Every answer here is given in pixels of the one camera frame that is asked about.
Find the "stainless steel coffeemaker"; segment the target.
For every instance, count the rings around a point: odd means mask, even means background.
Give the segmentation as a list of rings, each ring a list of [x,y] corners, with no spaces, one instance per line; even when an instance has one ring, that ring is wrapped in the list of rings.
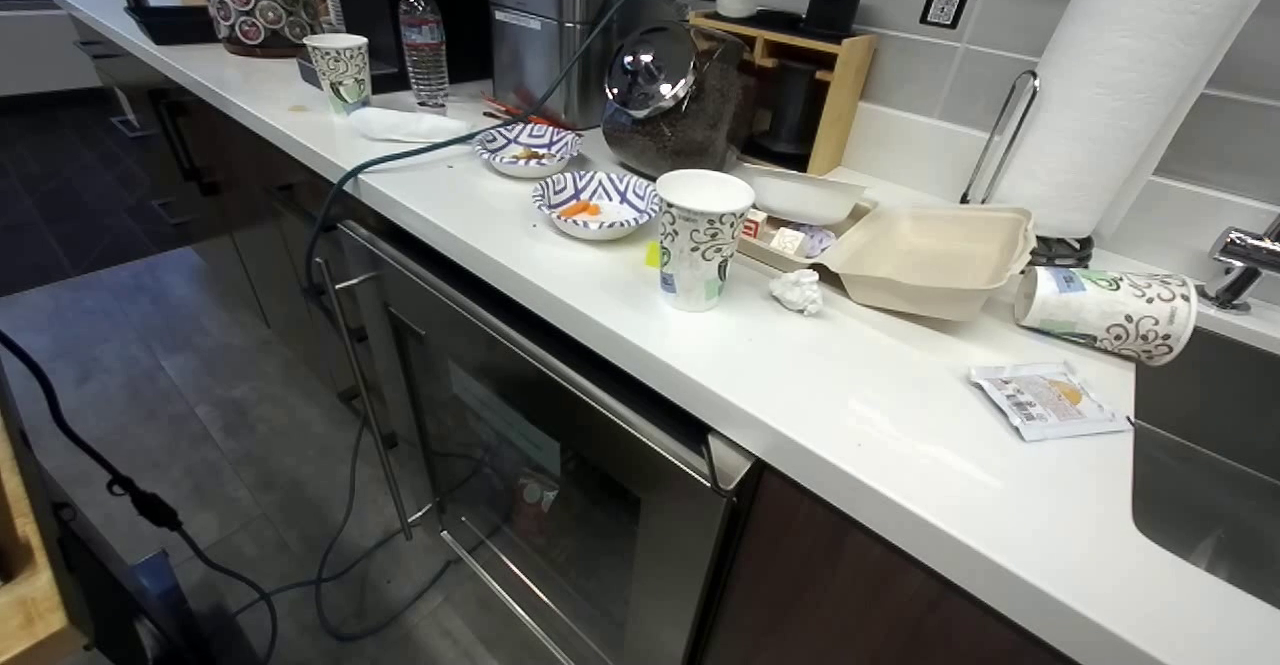
[[[521,110],[535,104],[616,1],[490,0],[494,98]],[[538,114],[577,129],[599,127],[616,47],[644,26],[687,14],[684,0],[630,0]]]

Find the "patterned paper cup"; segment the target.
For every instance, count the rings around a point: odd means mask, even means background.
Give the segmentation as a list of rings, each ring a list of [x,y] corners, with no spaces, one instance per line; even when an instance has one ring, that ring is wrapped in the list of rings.
[[[1012,318],[1032,329],[1147,366],[1167,364],[1196,327],[1198,293],[1169,272],[1028,269]]]
[[[655,182],[659,286],[672,308],[708,311],[723,295],[755,192],[739,176],[682,169]]]
[[[347,116],[370,104],[372,73],[365,36],[315,33],[303,45],[335,114]]]

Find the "heap of small packets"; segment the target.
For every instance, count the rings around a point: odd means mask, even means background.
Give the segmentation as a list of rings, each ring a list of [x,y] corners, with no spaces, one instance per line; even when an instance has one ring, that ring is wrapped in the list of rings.
[[[837,240],[832,229],[771,217],[758,208],[748,211],[742,237],[801,260],[818,258]]]

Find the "glass jar with chrome lid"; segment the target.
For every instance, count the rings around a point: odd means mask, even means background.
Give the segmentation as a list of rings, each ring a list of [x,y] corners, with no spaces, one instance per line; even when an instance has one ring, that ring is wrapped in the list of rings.
[[[745,43],[685,22],[634,31],[614,50],[604,90],[605,145],[625,168],[650,179],[681,169],[726,170],[755,113]]]

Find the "plain white bowl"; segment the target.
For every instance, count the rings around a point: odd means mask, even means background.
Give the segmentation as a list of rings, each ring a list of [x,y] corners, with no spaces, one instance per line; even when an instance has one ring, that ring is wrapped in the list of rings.
[[[852,214],[860,203],[865,185],[841,182],[826,176],[777,168],[759,168],[739,162],[728,170],[751,187],[755,208],[769,217],[806,224],[806,226],[833,226]]]

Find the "bundle of orange stir sticks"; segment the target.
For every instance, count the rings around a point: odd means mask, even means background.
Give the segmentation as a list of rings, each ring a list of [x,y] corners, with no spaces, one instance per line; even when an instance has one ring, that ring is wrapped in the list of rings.
[[[538,114],[526,114],[520,107],[500,104],[500,101],[494,98],[492,95],[481,95],[481,100],[483,104],[485,104],[484,115],[492,119],[516,119],[516,121],[530,121],[541,124],[541,127],[556,127],[559,129],[571,129],[571,130],[577,129],[577,127],[572,127],[572,124],[566,124],[564,121],[559,121],[559,119],[548,118]]]

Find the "wooden shelf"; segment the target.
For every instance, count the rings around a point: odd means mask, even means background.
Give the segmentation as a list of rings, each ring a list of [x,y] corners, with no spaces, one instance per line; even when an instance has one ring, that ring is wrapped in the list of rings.
[[[758,12],[746,19],[730,19],[713,10],[694,12],[690,23],[728,33],[748,49],[746,72],[756,82],[756,109],[742,147],[745,162],[783,168],[827,176],[842,162],[855,121],[861,92],[878,43],[873,33],[854,33],[846,38],[815,37],[803,32],[796,17],[783,12]],[[754,133],[764,129],[771,104],[769,77],[778,59],[806,61],[819,66],[819,92],[824,97],[814,147],[804,156],[780,156],[756,150]]]

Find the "beige takeout container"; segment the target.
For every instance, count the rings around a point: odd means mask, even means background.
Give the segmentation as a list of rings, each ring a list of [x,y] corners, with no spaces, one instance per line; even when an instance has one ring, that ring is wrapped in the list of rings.
[[[1024,208],[859,203],[828,231],[835,240],[813,258],[778,249],[785,226],[750,224],[741,254],[792,272],[810,269],[856,304],[915,317],[972,320],[992,293],[1021,272],[1036,242]]]

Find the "white napkin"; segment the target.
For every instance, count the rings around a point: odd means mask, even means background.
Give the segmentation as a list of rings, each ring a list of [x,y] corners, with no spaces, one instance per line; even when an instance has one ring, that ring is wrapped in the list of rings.
[[[399,113],[378,106],[356,109],[346,119],[358,136],[396,145],[439,145],[470,132],[466,121],[457,121],[447,115]]]

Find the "black box device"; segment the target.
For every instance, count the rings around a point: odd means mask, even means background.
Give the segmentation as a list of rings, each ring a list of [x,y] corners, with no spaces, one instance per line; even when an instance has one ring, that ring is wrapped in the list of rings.
[[[854,35],[861,0],[809,0],[800,29],[815,37],[846,38]]]

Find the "flat snack packet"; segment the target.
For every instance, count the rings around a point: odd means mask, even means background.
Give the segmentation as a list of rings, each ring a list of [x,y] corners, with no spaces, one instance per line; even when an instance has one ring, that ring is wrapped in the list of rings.
[[[973,366],[969,381],[1025,442],[1123,434],[1129,416],[1100,402],[1065,361]]]

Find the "metal paper towel holder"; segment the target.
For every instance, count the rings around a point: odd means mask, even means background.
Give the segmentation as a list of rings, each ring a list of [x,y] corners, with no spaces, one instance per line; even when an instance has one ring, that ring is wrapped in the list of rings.
[[[1000,105],[995,121],[978,153],[975,165],[959,197],[960,205],[988,205],[1001,185],[1012,150],[1036,109],[1041,95],[1041,75],[1025,69],[1015,75]],[[1036,237],[1030,263],[1036,267],[1085,269],[1094,252],[1092,237]]]

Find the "paper towel roll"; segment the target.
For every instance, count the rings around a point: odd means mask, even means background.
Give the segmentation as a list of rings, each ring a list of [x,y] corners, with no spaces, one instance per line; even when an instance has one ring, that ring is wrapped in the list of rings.
[[[1070,0],[992,205],[1091,237],[1132,201],[1262,0]]]

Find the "chrome tap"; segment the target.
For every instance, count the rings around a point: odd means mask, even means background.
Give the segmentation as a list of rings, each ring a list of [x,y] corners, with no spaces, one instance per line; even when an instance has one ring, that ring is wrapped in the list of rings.
[[[1263,276],[1280,278],[1280,214],[1261,233],[1226,228],[1210,249],[1210,258],[1226,270],[1216,281],[1196,288],[1202,304],[1244,315],[1252,309],[1247,299]]]

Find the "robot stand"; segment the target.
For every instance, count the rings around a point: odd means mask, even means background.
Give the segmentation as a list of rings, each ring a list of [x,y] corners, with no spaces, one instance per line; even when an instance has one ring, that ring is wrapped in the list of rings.
[[[128,559],[38,460],[0,366],[0,646],[10,665],[218,665],[170,552]]]

